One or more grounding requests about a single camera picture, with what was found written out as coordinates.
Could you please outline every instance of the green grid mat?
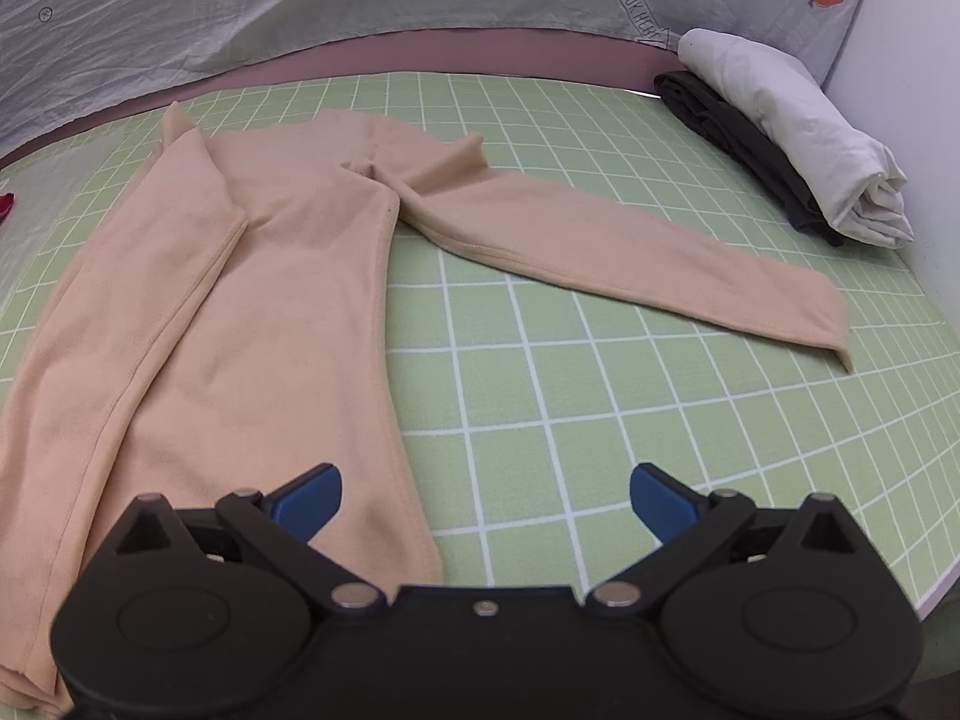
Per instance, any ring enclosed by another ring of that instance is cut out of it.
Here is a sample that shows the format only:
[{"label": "green grid mat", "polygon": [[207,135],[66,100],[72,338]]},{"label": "green grid mat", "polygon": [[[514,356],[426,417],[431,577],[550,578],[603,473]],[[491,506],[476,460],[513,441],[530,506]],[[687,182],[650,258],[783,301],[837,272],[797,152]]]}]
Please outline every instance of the green grid mat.
[{"label": "green grid mat", "polygon": [[[400,225],[387,363],[450,583],[583,591],[649,552],[656,541],[627,501],[640,461],[698,490],[738,488],[760,506],[836,491],[915,602],[952,566],[960,344],[892,252],[855,242],[834,250],[794,232],[730,159],[659,100],[628,92],[398,73],[219,92],[186,105],[208,133],[302,122],[321,107],[384,113],[448,141],[480,132],[495,167],[568,182],[817,269],[851,308],[857,372],[846,375],[832,354],[503,274]],[[0,317],[0,400],[62,269],[157,142],[160,115],[109,126],[126,127],[123,145],[25,272]]]}]

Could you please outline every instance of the beige long-sleeve shirt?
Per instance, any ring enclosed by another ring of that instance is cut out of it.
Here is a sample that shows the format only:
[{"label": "beige long-sleeve shirt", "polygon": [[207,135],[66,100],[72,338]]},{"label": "beige long-sleeve shirt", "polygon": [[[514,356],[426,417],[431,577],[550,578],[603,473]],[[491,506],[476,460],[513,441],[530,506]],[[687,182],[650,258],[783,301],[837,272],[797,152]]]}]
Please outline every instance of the beige long-sleeve shirt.
[{"label": "beige long-sleeve shirt", "polygon": [[51,622],[145,490],[205,507],[333,461],[344,500],[315,546],[387,592],[440,581],[387,388],[397,218],[487,265],[851,366],[821,274],[492,170],[477,136],[322,111],[207,139],[175,103],[56,286],[0,421],[0,700],[68,706]]}]

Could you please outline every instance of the folded clothing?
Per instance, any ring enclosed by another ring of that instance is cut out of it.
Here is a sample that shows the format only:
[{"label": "folded clothing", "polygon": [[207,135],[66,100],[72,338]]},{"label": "folded clothing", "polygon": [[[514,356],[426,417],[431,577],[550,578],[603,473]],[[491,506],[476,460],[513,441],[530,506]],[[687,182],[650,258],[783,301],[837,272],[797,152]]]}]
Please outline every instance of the folded clothing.
[{"label": "folded clothing", "polygon": [[890,149],[851,127],[800,60],[709,29],[683,35],[678,54],[784,150],[834,230],[881,247],[913,240]]},{"label": "folded clothing", "polygon": [[813,192],[784,150],[743,113],[688,70],[662,73],[654,85],[674,116],[736,159],[770,190],[795,230],[819,235],[834,247],[843,244],[843,236],[827,224]]}]

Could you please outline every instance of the metal pin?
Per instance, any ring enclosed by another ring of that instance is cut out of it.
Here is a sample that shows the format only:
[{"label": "metal pin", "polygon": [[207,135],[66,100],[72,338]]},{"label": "metal pin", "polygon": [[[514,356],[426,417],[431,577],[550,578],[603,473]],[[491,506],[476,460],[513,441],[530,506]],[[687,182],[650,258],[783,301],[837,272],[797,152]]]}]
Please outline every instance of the metal pin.
[{"label": "metal pin", "polygon": [[366,608],[375,604],[379,597],[376,587],[366,581],[346,581],[330,593],[333,603],[343,608]]},{"label": "metal pin", "polygon": [[500,605],[496,601],[477,601],[473,605],[473,613],[481,617],[493,617],[500,610]]},{"label": "metal pin", "polygon": [[631,607],[641,596],[640,588],[628,581],[605,581],[593,591],[593,597],[608,608]]}]

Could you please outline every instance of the folded dark gray cloth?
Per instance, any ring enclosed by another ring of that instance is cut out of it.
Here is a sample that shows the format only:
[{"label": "folded dark gray cloth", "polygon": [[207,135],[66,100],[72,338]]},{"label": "folded dark gray cloth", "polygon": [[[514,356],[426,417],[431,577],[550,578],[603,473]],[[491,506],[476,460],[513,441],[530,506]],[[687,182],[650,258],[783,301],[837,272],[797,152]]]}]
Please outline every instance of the folded dark gray cloth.
[{"label": "folded dark gray cloth", "polygon": [[712,87],[685,70],[660,74],[654,86],[674,116],[757,177],[795,230],[819,235],[834,247],[843,245],[844,237],[827,224],[784,150]]}]

